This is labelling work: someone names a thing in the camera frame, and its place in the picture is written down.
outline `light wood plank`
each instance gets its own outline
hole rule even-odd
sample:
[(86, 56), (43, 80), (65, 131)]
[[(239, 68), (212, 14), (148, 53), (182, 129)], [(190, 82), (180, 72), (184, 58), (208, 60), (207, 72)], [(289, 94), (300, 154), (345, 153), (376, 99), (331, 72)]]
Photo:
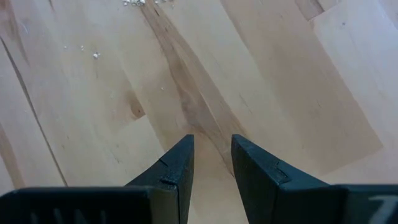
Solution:
[[(285, 134), (283, 143), (266, 148), (315, 175), (380, 150), (380, 140), (294, 2), (222, 3), (270, 83), (283, 111), (279, 116), (290, 125), (285, 133), (296, 136), (293, 141)], [(281, 147), (287, 142), (289, 147)], [(290, 158), (293, 151), (301, 156)]]
[(48, 2), (13, 1), (19, 32), (6, 29), (4, 41), (68, 185), (123, 185), (163, 150), (112, 42), (75, 3), (54, 2), (55, 15)]
[(397, 183), (398, 30), (374, 0), (345, 0), (316, 17), (314, 31), (384, 147), (322, 178)]
[(189, 223), (247, 223), (234, 177), (206, 135), (195, 135), (195, 174)]
[(0, 44), (0, 156), (16, 189), (63, 185), (11, 60)]
[(384, 10), (390, 17), (390, 20), (394, 23), (398, 29), (398, 1), (395, 0), (380, 0)]

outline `wood grain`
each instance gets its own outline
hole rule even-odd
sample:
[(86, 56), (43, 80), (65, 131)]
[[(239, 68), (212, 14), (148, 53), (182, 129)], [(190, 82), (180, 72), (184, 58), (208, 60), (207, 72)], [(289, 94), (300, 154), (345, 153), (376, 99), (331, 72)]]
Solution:
[(161, 9), (153, 2), (141, 9), (162, 47), (187, 123), (211, 139), (232, 173), (230, 137), (233, 133), (244, 134), (243, 128), (198, 57)]
[(64, 185), (11, 60), (1, 44), (0, 156), (5, 168), (15, 189)]
[(326, 174), (382, 147), (294, 2), (222, 3), (298, 136), (293, 164)]
[(374, 0), (345, 0), (316, 17), (313, 24), (384, 146), (323, 178), (329, 182), (396, 183), (398, 30)]
[[(14, 10), (16, 19), (26, 21), (28, 32), (21, 32), (21, 39), (30, 65), (12, 36), (4, 34), (38, 120), (68, 185), (125, 184), (162, 155), (159, 142), (148, 141), (154, 132), (125, 71), (114, 64), (114, 50), (102, 44), (106, 36), (95, 39), (101, 50), (95, 49), (94, 42), (85, 44), (98, 30), (88, 32), (86, 28), (92, 26), (84, 22), (79, 23), (81, 27), (68, 26), (76, 16), (70, 16), (72, 21), (64, 20), (69, 15), (62, 13), (55, 21), (53, 10), (45, 3), (32, 1), (22, 7), (13, 2), (14, 9), (19, 9)], [(55, 10), (62, 7), (60, 4), (53, 1)], [(67, 4), (63, 12), (75, 13), (67, 7), (74, 5)], [(102, 54), (94, 61), (96, 51)]]

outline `black plastic jaw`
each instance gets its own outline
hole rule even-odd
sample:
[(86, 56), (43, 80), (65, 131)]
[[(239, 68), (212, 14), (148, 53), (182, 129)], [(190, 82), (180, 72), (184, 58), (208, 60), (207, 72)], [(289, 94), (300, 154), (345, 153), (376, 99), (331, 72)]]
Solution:
[(240, 135), (236, 182), (249, 223), (398, 223), (397, 185), (328, 185)]
[(187, 135), (126, 187), (9, 192), (0, 197), (0, 223), (187, 223), (193, 150)]

